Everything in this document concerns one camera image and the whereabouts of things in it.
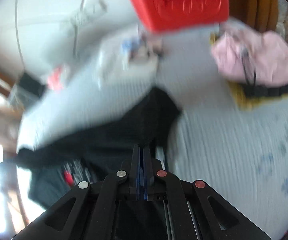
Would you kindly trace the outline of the white wall socket panel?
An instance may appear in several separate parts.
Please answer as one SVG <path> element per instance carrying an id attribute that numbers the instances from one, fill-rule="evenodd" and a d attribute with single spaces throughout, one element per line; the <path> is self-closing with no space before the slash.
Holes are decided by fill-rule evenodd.
<path id="1" fill-rule="evenodd" d="M 68 19 L 72 27 L 83 27 L 103 16 L 107 12 L 107 4 L 104 0 L 93 0 L 83 9 L 79 9 Z"/>

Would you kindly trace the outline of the wooden headboard frame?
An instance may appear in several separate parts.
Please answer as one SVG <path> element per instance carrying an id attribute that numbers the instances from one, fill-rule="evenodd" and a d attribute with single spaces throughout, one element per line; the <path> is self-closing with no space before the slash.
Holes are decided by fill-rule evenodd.
<path id="1" fill-rule="evenodd" d="M 278 0 L 229 0 L 229 16 L 263 33 L 274 31 L 278 22 Z"/>

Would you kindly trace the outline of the dark green gift box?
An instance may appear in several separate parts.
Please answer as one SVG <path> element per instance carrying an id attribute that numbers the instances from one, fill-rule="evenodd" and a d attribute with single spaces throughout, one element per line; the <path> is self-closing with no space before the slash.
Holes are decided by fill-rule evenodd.
<path id="1" fill-rule="evenodd" d="M 16 110 L 26 111 L 42 98 L 46 88 L 46 85 L 24 72 L 10 90 L 8 103 Z"/>

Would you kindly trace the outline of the red tissue pack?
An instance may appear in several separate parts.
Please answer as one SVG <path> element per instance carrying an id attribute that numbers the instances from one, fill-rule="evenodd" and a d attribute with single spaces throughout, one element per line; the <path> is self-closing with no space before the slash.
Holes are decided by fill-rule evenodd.
<path id="1" fill-rule="evenodd" d="M 69 65 L 61 64 L 57 66 L 47 77 L 47 87 L 55 92 L 63 90 L 70 79 L 70 75 L 71 69 Z"/>

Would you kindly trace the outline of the clear plastic bag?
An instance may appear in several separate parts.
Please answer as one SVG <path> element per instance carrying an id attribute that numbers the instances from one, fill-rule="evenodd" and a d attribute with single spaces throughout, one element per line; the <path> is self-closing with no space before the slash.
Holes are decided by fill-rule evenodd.
<path id="1" fill-rule="evenodd" d="M 137 24 L 101 40 L 94 79 L 101 86 L 154 78 L 163 57 L 162 38 Z"/>

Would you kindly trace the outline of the black garment under pink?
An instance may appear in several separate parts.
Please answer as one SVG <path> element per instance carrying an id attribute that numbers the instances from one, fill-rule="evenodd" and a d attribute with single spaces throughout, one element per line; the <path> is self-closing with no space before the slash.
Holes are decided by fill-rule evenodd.
<path id="1" fill-rule="evenodd" d="M 246 98 L 274 98 L 288 95 L 288 84 L 281 87 L 266 87 L 249 83 L 240 84 Z"/>

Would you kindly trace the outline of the light blue bed sheet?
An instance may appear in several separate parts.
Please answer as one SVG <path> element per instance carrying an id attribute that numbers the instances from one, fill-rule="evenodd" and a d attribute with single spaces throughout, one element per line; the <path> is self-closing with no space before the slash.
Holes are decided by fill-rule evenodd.
<path id="1" fill-rule="evenodd" d="M 217 29 L 164 34 L 165 56 L 147 82 L 99 87 L 89 62 L 64 90 L 47 93 L 24 114 L 18 146 L 36 148 L 117 119 L 157 85 L 182 108 L 168 139 L 167 169 L 204 180 L 271 239 L 281 239 L 288 229 L 288 97 L 240 110 L 210 54 Z"/>

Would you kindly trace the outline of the black printed t-shirt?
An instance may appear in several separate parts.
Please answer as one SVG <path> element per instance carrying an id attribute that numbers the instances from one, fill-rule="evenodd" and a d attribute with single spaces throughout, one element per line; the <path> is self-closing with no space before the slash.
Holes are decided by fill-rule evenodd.
<path id="1" fill-rule="evenodd" d="M 115 121 L 66 135 L 36 150 L 21 148 L 15 162 L 31 172 L 29 199 L 49 209 L 79 182 L 103 181 L 132 158 L 134 146 L 148 146 L 151 152 L 164 146 L 179 115 L 168 94 L 154 87 Z"/>

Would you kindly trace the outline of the red plastic carry case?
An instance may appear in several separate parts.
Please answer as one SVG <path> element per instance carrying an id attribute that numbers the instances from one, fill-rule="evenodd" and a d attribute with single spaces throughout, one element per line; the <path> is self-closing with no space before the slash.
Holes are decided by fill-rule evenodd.
<path id="1" fill-rule="evenodd" d="M 229 0 L 130 0 L 138 18 L 153 33 L 225 22 Z"/>

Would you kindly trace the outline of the mustard yellow garment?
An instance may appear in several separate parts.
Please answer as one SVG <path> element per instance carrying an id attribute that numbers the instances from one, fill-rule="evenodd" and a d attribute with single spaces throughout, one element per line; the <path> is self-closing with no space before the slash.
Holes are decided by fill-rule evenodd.
<path id="1" fill-rule="evenodd" d="M 247 97 L 244 93 L 243 85 L 248 85 L 249 76 L 244 73 L 244 70 L 248 70 L 250 59 L 248 55 L 248 50 L 245 50 L 242 48 L 242 51 L 239 53 L 239 50 L 237 51 L 238 54 L 236 54 L 233 50 L 230 49 L 230 46 L 228 47 L 228 52 L 231 51 L 231 57 L 229 59 L 221 59 L 222 53 L 216 52 L 216 46 L 219 45 L 220 36 L 218 33 L 211 33 L 210 35 L 210 44 L 211 44 L 211 54 L 215 59 L 218 72 L 219 74 L 228 82 L 229 89 L 231 91 L 231 95 L 236 103 L 236 105 L 239 107 L 239 109 L 242 109 L 243 111 L 250 111 L 252 109 L 255 109 L 259 107 L 260 105 L 270 103 L 272 101 L 280 101 L 282 99 L 288 98 L 288 94 L 284 94 L 281 96 L 275 96 L 275 97 Z M 243 73 L 244 81 L 245 83 L 237 83 L 235 82 L 237 80 L 236 77 L 234 77 L 231 74 L 226 74 L 225 69 L 228 66 L 228 70 L 235 70 L 235 65 L 238 65 L 241 67 L 241 71 Z"/>

